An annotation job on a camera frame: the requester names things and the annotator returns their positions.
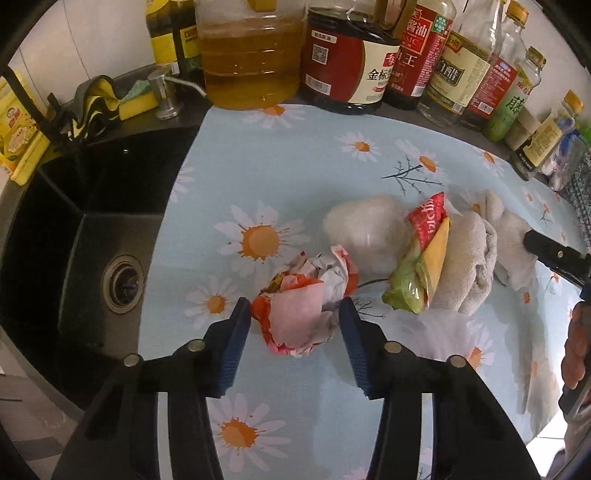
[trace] bottle cap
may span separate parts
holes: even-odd
[[[515,0],[512,0],[507,7],[507,17],[512,19],[521,28],[525,27],[525,22],[527,22],[527,17],[529,16],[530,13],[527,9],[523,5],[515,2]]]
[[[533,64],[538,67],[539,69],[543,69],[544,65],[546,65],[545,57],[534,47],[530,47],[527,49],[527,58],[529,58]]]
[[[573,109],[573,112],[575,112],[576,115],[580,115],[580,113],[583,111],[583,102],[579,100],[579,97],[577,97],[576,93],[574,93],[572,90],[569,90],[566,93],[564,96],[564,101],[569,104],[569,107]]]

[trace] sink drain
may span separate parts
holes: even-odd
[[[115,258],[103,274],[103,298],[114,313],[127,313],[139,302],[144,292],[144,272],[137,258],[122,255]]]

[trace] tablecloth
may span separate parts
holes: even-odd
[[[179,172],[158,235],[139,353],[171,354],[227,318],[240,296],[252,299],[295,254],[327,250],[322,220],[340,202],[386,193],[414,207],[444,191],[467,209],[485,189],[532,228],[584,249],[565,200],[537,181],[523,182],[478,147],[399,121],[311,106],[213,108]],[[579,295],[540,263],[536,273],[517,292],[495,280],[469,321],[469,361],[525,442],[557,412],[563,345]],[[362,318],[380,324],[389,339],[421,335],[377,290],[355,302]],[[365,478],[382,408],[355,386],[339,332],[296,359],[271,355],[256,322],[234,386],[207,403],[225,478],[256,480]],[[431,463],[429,398],[423,403],[419,477],[430,473]]]

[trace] snack wrapper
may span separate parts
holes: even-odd
[[[410,248],[382,295],[384,303],[395,310],[421,313],[435,295],[450,226],[444,201],[444,193],[436,193],[407,216],[413,233]]]
[[[335,310],[359,281],[359,271],[340,245],[285,265],[251,303],[268,349],[301,357],[326,343],[337,328]]]

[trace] glass bottle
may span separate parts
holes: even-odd
[[[517,77],[527,53],[521,31],[525,28],[528,16],[528,11],[521,4],[511,1],[507,7],[507,16],[501,24],[501,53],[464,110],[461,118],[463,125],[482,130]]]
[[[505,0],[480,0],[454,24],[418,110],[442,127],[457,121],[501,52]]]
[[[148,0],[146,25],[156,65],[173,75],[195,80],[201,67],[201,49],[193,0]]]
[[[511,164],[522,179],[531,180],[534,177],[554,147],[574,130],[577,116],[582,111],[583,102],[569,90],[535,133],[511,153]]]
[[[311,0],[301,57],[303,98],[336,113],[376,111],[416,4],[374,0],[371,9],[371,3],[355,0]]]
[[[486,138],[498,142],[505,137],[531,91],[542,81],[540,73],[544,65],[546,65],[544,56],[534,47],[530,47],[517,78],[513,81],[499,106],[492,112],[491,119],[482,131]]]
[[[456,18],[456,7],[449,0],[419,0],[402,34],[400,50],[384,101],[402,110],[414,110]]]

